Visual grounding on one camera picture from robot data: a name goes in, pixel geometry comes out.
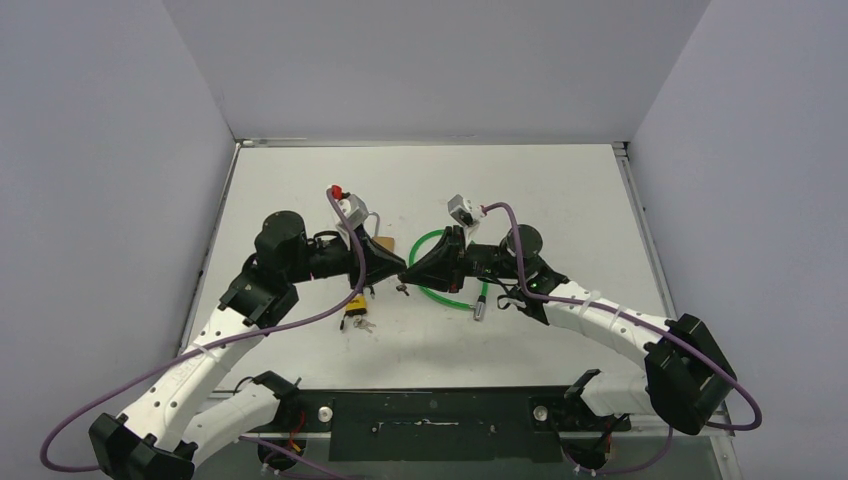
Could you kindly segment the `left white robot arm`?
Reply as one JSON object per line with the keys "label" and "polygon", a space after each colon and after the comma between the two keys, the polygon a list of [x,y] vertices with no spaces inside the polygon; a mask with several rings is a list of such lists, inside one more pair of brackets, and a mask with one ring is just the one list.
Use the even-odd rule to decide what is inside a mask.
{"label": "left white robot arm", "polygon": [[266,371],[234,397],[202,403],[232,368],[293,309],[299,283],[347,276],[354,292],[402,273],[406,263],[375,242],[354,214],[335,232],[308,236],[302,217],[267,217],[255,252],[230,283],[190,350],[138,400],[89,428],[100,470],[112,479],[190,479],[210,456],[263,425],[297,420],[295,385]]}

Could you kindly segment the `silver cable lock barrel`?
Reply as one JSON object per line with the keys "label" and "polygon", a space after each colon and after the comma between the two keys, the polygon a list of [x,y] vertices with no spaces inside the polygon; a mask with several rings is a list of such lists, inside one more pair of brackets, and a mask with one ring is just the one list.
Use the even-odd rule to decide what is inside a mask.
{"label": "silver cable lock barrel", "polygon": [[485,295],[480,295],[477,298],[472,310],[472,318],[476,322],[480,322],[483,320],[486,312],[487,305],[487,297]]}

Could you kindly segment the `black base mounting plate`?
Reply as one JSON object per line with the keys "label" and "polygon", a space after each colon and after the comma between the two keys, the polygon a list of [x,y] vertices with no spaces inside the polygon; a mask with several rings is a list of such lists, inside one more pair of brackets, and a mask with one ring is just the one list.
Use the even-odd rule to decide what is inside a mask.
{"label": "black base mounting plate", "polygon": [[329,440],[332,462],[557,463],[565,447],[600,453],[629,418],[593,414],[564,386],[302,390],[258,427],[282,440]]}

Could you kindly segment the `yellow black padlock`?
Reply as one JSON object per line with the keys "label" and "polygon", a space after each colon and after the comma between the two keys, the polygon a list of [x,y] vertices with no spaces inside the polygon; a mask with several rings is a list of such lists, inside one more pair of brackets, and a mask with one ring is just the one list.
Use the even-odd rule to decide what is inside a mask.
{"label": "yellow black padlock", "polygon": [[361,292],[353,297],[345,306],[345,317],[365,317],[368,314],[368,300],[375,297],[372,286],[366,286]]}

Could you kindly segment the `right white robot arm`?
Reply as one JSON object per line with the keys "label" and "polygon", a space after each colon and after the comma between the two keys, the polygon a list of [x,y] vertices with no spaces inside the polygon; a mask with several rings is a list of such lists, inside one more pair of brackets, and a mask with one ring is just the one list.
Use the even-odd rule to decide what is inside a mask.
{"label": "right white robot arm", "polygon": [[689,314],[669,319],[614,303],[551,268],[542,246],[529,225],[509,231],[498,245],[469,243],[462,228],[448,227],[400,279],[445,293],[458,292],[468,278],[498,284],[500,308],[580,334],[641,368],[634,376],[595,373],[577,387],[565,402],[577,428],[618,414],[656,415],[689,435],[711,426],[738,380],[706,324]]}

